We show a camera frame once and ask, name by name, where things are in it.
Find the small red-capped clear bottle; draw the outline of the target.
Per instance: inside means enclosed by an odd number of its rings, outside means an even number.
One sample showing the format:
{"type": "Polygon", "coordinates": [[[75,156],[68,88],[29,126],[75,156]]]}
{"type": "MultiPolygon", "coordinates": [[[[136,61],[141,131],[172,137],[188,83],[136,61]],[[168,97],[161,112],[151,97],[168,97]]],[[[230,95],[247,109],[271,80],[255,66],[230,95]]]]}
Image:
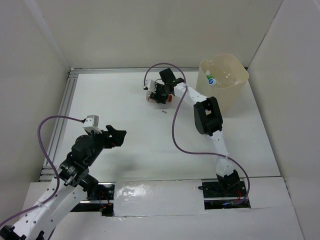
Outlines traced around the small red-capped clear bottle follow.
{"type": "Polygon", "coordinates": [[[166,104],[172,101],[173,95],[172,94],[164,94],[161,95],[160,93],[154,93],[148,91],[146,93],[146,100],[148,102],[153,102],[157,104],[166,104]]]}

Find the green plastic bottle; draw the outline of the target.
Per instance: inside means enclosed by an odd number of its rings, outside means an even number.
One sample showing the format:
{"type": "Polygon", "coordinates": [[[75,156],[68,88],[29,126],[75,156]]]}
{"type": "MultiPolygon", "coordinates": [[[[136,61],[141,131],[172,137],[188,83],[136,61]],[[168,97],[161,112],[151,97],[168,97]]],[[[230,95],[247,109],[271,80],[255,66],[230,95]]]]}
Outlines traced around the green plastic bottle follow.
{"type": "Polygon", "coordinates": [[[204,74],[205,74],[205,76],[207,77],[208,80],[214,79],[212,73],[209,70],[205,71],[204,74]]]}

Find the beige plastic bin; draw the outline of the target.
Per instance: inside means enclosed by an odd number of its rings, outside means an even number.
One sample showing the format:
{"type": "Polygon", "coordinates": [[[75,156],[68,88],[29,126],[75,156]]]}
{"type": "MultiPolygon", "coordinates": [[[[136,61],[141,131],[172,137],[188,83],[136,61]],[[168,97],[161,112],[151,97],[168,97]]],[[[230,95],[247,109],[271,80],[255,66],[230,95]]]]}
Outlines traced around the beige plastic bin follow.
{"type": "Polygon", "coordinates": [[[206,97],[215,97],[222,116],[234,118],[243,112],[241,93],[249,73],[232,54],[223,53],[200,61],[195,90],[206,97]]]}

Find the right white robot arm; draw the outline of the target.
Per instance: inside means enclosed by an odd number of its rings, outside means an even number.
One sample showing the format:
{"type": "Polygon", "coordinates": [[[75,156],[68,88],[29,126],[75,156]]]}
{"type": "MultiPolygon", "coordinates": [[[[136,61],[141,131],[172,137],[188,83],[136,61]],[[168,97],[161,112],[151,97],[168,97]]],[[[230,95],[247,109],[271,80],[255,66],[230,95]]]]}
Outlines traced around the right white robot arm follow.
{"type": "Polygon", "coordinates": [[[172,96],[180,98],[175,110],[171,136],[174,145],[181,152],[190,155],[205,155],[205,152],[191,152],[178,146],[175,138],[175,123],[179,108],[183,102],[193,107],[194,125],[199,134],[207,136],[214,148],[218,151],[215,169],[218,180],[218,190],[223,196],[230,196],[240,182],[239,174],[234,162],[229,158],[229,153],[223,138],[223,118],[218,101],[215,97],[207,97],[190,87],[185,79],[176,78],[170,68],[159,72],[161,83],[156,80],[144,80],[144,89],[147,99],[158,104],[166,104],[172,96]]]}

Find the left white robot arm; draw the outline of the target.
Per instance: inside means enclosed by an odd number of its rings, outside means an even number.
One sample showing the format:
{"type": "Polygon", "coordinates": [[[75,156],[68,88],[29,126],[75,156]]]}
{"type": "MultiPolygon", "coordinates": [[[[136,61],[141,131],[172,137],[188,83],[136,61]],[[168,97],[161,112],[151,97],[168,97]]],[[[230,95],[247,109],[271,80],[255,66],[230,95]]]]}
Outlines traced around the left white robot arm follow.
{"type": "Polygon", "coordinates": [[[79,136],[58,168],[49,187],[37,202],[22,213],[13,225],[2,223],[4,240],[47,240],[56,226],[82,200],[92,200],[99,193],[99,181],[89,168],[104,149],[120,147],[127,132],[106,125],[105,130],[88,131],[79,136]]]}

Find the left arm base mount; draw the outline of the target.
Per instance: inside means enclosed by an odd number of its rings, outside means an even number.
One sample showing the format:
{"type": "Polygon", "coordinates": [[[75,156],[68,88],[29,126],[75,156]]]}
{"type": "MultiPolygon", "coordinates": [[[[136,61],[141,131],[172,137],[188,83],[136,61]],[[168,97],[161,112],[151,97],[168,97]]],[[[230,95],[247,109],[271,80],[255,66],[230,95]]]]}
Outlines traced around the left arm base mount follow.
{"type": "Polygon", "coordinates": [[[114,216],[114,182],[99,183],[97,190],[91,197],[80,201],[72,213],[99,213],[103,217],[114,216]]]}

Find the aluminium frame rail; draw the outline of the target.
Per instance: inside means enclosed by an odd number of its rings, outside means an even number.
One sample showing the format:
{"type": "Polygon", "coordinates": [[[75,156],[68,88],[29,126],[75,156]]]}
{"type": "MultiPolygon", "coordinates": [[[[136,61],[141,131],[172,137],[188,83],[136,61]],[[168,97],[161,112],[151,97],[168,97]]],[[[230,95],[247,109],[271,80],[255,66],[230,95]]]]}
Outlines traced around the aluminium frame rail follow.
{"type": "MultiPolygon", "coordinates": [[[[55,166],[66,158],[76,138],[84,134],[76,119],[99,116],[99,127],[111,125],[127,134],[121,147],[104,150],[89,172],[100,182],[203,179],[208,161],[180,151],[171,136],[178,99],[167,104],[146,100],[143,70],[71,73],[63,93],[48,148],[55,166]]],[[[206,147],[197,133],[193,109],[184,104],[176,118],[175,139],[180,148],[198,152],[206,147]]]]}

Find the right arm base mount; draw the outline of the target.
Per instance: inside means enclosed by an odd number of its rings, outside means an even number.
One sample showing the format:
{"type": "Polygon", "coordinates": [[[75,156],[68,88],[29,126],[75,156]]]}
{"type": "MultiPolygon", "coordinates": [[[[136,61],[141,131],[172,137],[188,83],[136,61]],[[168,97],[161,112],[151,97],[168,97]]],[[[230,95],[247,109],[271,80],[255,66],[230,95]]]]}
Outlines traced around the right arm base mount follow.
{"type": "Polygon", "coordinates": [[[217,180],[203,181],[198,189],[202,191],[205,210],[249,209],[251,207],[248,199],[237,205],[231,204],[231,202],[242,200],[246,195],[247,188],[243,180],[229,191],[222,191],[217,180]]]}

